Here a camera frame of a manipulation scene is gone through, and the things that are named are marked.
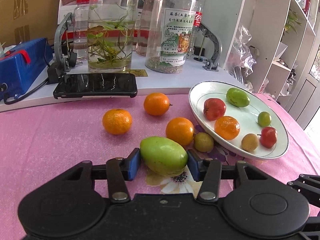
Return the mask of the brown longan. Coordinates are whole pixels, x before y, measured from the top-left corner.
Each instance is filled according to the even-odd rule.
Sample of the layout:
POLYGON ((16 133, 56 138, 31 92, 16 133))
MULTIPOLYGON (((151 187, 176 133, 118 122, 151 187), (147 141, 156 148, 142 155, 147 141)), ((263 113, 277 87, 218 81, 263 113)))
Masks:
POLYGON ((259 146, 259 139, 256 134, 249 133, 241 141, 241 148, 247 152, 253 152, 259 146))
POLYGON ((194 147, 199 152, 211 152, 214 148, 214 139, 207 133, 197 133, 194 137, 194 147))

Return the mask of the large green mango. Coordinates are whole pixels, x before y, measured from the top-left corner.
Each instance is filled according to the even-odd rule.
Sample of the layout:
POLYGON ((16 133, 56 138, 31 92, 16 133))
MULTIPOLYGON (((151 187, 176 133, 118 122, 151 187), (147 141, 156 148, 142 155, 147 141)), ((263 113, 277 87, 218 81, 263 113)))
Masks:
POLYGON ((188 155, 175 141, 165 137, 147 137, 140 142, 140 155, 153 172, 167 177, 179 176, 185 170, 188 155))
POLYGON ((247 107, 250 104, 250 98, 241 89, 230 88, 226 93, 227 101, 236 107, 247 107))

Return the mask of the large red tomato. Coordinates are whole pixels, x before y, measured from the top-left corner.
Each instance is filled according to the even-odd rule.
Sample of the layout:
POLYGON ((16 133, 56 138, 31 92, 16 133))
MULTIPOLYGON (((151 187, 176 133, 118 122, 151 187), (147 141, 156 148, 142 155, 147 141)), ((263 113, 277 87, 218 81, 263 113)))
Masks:
POLYGON ((226 104, 219 98, 208 98, 204 102, 203 113, 207 120, 215 121, 224 116, 226 104))

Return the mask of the small green tomato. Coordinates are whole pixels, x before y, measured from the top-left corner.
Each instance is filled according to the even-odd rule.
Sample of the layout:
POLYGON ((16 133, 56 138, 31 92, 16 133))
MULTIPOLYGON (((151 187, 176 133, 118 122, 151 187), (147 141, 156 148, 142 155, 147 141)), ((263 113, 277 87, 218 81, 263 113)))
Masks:
POLYGON ((267 127, 271 124, 272 117, 270 113, 264 111, 258 115, 258 124, 260 127, 267 127))

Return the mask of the orange tangerine in plate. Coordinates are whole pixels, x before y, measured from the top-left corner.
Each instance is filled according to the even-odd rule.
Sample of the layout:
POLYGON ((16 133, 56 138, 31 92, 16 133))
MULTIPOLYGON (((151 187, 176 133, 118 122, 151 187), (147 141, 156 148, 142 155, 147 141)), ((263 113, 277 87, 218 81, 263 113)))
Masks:
POLYGON ((214 131, 225 140, 233 140, 240 133, 240 124, 231 116, 222 116, 216 120, 214 131))

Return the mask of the small red fruit in plate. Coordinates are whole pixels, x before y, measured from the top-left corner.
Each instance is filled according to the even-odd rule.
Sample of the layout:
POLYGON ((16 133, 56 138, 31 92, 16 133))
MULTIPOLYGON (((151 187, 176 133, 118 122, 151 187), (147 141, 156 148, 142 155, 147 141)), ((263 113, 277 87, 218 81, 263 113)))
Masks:
POLYGON ((277 130, 273 127, 264 127, 258 137, 265 148, 272 148, 277 142, 277 130))

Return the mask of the orange tangerine with stem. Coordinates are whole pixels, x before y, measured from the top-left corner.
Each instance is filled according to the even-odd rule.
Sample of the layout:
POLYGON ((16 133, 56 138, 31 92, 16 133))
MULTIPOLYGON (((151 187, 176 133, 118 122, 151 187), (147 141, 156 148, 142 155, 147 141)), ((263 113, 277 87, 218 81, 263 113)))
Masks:
POLYGON ((149 115, 161 116, 169 110, 171 103, 165 94, 151 93, 146 96, 143 106, 149 115))

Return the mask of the red-capped cola bottle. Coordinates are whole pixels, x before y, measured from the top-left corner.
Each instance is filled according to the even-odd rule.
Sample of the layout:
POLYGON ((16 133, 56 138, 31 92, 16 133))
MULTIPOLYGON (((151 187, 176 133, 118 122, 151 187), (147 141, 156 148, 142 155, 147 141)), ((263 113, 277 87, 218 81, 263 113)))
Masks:
POLYGON ((201 19, 202 19, 202 3, 201 0, 197 0, 196 2, 196 6, 195 6, 195 20, 194 20, 194 25, 193 25, 193 30, 192 33, 190 35, 190 39, 189 39, 189 47, 188 47, 188 52, 187 52, 187 58, 191 57, 191 55, 194 52, 194 44, 196 41, 196 37, 197 37, 197 28, 200 26, 201 23, 201 19))

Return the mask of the clear jar with label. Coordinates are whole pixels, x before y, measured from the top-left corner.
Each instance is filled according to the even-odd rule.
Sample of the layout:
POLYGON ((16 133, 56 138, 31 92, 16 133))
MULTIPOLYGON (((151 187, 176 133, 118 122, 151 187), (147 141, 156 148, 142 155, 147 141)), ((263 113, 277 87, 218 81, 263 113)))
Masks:
POLYGON ((197 0, 154 0, 145 66, 179 73, 185 63, 195 21, 197 0))

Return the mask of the blue electric box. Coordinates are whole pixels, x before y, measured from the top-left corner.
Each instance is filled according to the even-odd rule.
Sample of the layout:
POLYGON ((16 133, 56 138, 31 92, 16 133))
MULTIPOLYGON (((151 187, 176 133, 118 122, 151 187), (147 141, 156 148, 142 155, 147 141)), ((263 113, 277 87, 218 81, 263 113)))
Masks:
POLYGON ((1 100, 24 95, 53 59, 46 38, 15 46, 1 58, 1 100))

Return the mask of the green shelf plant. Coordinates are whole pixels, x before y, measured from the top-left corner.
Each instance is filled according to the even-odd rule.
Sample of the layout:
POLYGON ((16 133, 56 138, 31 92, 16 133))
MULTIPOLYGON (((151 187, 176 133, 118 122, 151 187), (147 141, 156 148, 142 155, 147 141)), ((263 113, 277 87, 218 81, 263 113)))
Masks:
POLYGON ((301 25, 302 23, 299 20, 298 14, 289 9, 283 34, 291 32, 297 33, 297 27, 300 27, 301 25))

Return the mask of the cardboard box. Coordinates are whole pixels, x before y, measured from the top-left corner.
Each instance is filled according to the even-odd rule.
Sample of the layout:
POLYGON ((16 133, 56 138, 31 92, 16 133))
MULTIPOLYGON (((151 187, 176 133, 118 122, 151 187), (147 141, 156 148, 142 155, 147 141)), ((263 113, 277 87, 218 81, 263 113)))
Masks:
POLYGON ((54 43, 60 0, 1 0, 1 44, 36 38, 54 43))

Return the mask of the grey bracket right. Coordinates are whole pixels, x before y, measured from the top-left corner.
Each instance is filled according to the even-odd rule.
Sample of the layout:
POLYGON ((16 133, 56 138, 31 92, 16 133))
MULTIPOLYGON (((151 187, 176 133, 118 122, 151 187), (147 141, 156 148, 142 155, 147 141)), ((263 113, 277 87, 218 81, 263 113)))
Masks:
POLYGON ((213 52, 210 56, 207 57, 203 68, 207 71, 218 72, 219 60, 222 55, 222 42, 204 24, 201 23, 199 29, 200 31, 202 31, 202 35, 204 36, 204 38, 210 40, 213 45, 213 52))

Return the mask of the grey bracket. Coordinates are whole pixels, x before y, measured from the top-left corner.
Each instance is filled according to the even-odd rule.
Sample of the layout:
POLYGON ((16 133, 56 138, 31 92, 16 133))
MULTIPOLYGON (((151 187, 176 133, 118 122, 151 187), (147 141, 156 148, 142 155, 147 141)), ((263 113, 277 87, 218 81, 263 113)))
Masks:
POLYGON ((202 31, 202 35, 204 36, 204 38, 210 40, 213 45, 213 52, 210 56, 207 57, 203 68, 207 71, 218 72, 219 60, 222 55, 222 42, 204 24, 201 23, 199 29, 200 31, 202 31))
POLYGON ((73 14, 69 12, 56 29, 54 36, 54 62, 47 68, 48 84, 59 82, 59 78, 76 64, 77 54, 69 45, 68 31, 73 28, 73 14))

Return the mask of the grey bracket left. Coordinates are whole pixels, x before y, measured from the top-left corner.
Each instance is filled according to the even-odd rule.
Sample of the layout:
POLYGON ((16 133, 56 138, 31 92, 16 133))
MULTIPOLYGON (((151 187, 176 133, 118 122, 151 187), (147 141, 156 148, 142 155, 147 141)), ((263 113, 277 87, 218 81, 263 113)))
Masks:
POLYGON ((77 54, 69 45, 68 31, 73 28, 73 14, 69 12, 56 29, 54 36, 54 62, 47 68, 48 84, 59 82, 59 78, 76 64, 77 54))

